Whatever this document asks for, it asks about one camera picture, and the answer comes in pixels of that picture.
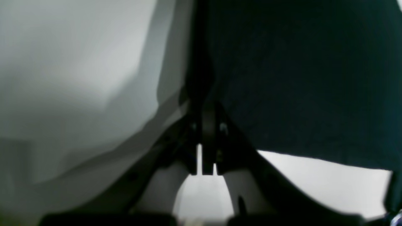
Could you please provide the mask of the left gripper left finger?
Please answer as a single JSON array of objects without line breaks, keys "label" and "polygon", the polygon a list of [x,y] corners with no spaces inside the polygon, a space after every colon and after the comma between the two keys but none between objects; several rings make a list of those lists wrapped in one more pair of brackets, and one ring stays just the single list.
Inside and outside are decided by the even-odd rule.
[{"label": "left gripper left finger", "polygon": [[149,152],[92,200],[48,214],[41,226],[176,226],[175,200],[189,174],[197,172],[201,99],[190,96],[189,112],[173,123]]}]

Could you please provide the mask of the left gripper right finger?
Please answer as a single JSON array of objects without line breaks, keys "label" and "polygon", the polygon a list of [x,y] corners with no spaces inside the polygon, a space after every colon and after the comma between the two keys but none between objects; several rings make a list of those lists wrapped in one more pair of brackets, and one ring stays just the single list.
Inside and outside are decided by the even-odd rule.
[{"label": "left gripper right finger", "polygon": [[265,160],[223,107],[201,109],[202,174],[223,176],[234,217],[229,226],[364,226],[314,201]]}]

